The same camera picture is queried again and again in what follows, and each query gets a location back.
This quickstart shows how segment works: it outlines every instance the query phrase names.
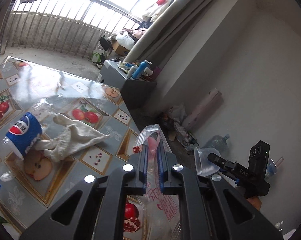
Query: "blue bottle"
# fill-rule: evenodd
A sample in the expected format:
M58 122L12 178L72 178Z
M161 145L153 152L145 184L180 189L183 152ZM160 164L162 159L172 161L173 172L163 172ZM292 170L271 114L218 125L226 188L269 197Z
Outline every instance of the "blue bottle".
M149 67L151 63L148 62L147 60L144 60L139 67L137 68L137 70L135 71L135 73L132 75L132 78L134 79L139 79L140 75L142 74L142 72L144 71L144 69L146 67Z

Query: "trash bag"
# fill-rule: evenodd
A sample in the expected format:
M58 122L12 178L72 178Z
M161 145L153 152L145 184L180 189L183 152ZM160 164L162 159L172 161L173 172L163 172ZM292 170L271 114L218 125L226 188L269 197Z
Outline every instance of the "trash bag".
M131 50L135 44L132 37L128 35L128 32L124 31L123 34L118 33L116 35L116 41L120 44L120 46L123 46L124 48Z

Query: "white garment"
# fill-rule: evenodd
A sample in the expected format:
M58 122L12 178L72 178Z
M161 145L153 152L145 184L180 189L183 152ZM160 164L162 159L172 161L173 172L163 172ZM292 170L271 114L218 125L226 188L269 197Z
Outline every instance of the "white garment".
M62 114L56 114L53 121L65 126L66 130L57 138L38 141L34 147L36 150L43 150L44 156L51 158L54 162L64 160L67 156L99 143L110 136L97 131L82 121L71 120Z
M165 3L161 5L154 3L152 6L148 7L143 14L143 20L148 21L148 19L151 18L150 22L154 22L169 7L171 1L172 0L166 0Z

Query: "pepsi logo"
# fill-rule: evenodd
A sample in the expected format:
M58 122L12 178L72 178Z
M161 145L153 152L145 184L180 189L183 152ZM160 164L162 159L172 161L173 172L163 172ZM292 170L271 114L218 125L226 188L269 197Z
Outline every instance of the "pepsi logo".
M10 129L9 132L14 135L23 135L27 132L29 128L29 118L26 115L23 115L17 123L15 123Z

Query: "cardboard box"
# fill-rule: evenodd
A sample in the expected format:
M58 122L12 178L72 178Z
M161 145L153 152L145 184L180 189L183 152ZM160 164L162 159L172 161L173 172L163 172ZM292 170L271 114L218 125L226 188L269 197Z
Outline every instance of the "cardboard box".
M117 41L112 41L111 44L116 54L126 56L129 53L129 50L121 46Z

